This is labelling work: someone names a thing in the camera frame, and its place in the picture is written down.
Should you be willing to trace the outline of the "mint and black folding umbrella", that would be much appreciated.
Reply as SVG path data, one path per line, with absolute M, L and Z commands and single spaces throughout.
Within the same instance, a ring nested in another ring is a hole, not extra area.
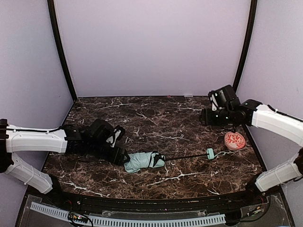
M 165 155 L 162 155 L 156 151 L 141 152 L 141 153 L 134 153 L 128 155 L 129 160 L 124 163 L 124 168 L 125 171 L 128 173 L 137 173 L 143 168 L 164 167 L 166 161 L 195 158 L 195 157 L 207 157 L 208 160 L 213 160 L 216 157 L 224 156 L 230 153 L 233 153 L 233 151 L 228 150 L 228 151 L 221 151 L 219 153 L 215 153 L 212 148 L 208 148 L 206 152 L 203 154 L 167 158 Z

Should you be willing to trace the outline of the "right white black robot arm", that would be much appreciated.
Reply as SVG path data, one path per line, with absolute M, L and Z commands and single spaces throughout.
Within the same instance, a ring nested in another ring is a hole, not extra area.
M 241 103 L 231 85 L 208 93 L 210 108 L 203 109 L 199 116 L 202 125 L 233 126 L 247 125 L 262 128 L 283 136 L 300 147 L 303 145 L 303 121 L 285 114 L 270 105 L 248 99 Z M 255 176 L 247 184 L 250 192 L 265 192 L 277 185 L 303 177 L 303 151 L 276 167 Z

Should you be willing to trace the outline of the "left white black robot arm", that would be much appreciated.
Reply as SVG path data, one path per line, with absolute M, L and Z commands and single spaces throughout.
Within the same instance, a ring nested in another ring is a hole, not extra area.
M 96 119 L 90 126 L 63 125 L 56 129 L 23 128 L 0 121 L 0 171 L 17 178 L 42 194 L 61 192 L 56 177 L 44 174 L 23 161 L 21 151 L 92 155 L 121 166 L 130 160 L 127 151 L 116 145 L 124 136 L 121 126 Z

